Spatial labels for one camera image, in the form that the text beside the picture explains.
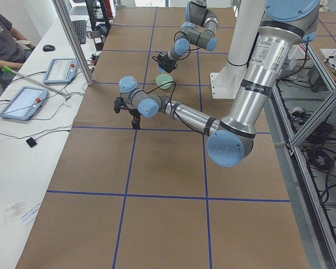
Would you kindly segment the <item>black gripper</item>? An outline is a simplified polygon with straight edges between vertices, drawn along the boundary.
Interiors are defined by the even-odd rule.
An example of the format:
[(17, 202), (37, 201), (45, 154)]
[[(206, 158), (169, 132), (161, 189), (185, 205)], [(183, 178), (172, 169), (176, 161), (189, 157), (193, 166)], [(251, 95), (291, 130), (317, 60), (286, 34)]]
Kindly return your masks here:
[(171, 73), (178, 67), (175, 60), (170, 59), (166, 54), (162, 53), (157, 56), (157, 63), (158, 70), (162, 73)]
[(141, 126), (140, 126), (140, 113), (137, 109), (129, 109), (129, 114), (133, 117), (133, 120), (132, 120), (132, 128), (133, 129), (141, 129)]

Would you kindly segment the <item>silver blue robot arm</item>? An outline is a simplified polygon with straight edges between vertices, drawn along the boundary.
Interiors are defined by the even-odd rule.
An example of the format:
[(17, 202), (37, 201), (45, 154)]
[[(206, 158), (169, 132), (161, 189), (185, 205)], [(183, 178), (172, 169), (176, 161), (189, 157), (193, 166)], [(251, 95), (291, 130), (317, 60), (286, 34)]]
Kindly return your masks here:
[(190, 53), (191, 45), (209, 52), (214, 51), (218, 44), (218, 26), (218, 17), (207, 8), (206, 1), (189, 1), (185, 10), (185, 22), (174, 36), (173, 47), (167, 53), (153, 57), (158, 63), (158, 70), (162, 73), (175, 70), (178, 67), (177, 61)]
[(234, 100), (222, 119), (146, 92), (132, 76), (120, 79), (114, 111), (129, 111), (135, 129), (141, 117), (165, 113), (206, 135), (208, 155), (216, 164), (239, 164), (253, 148), (255, 123), (291, 47), (315, 39), (319, 6), (319, 1), (241, 2), (226, 67), (211, 82)]

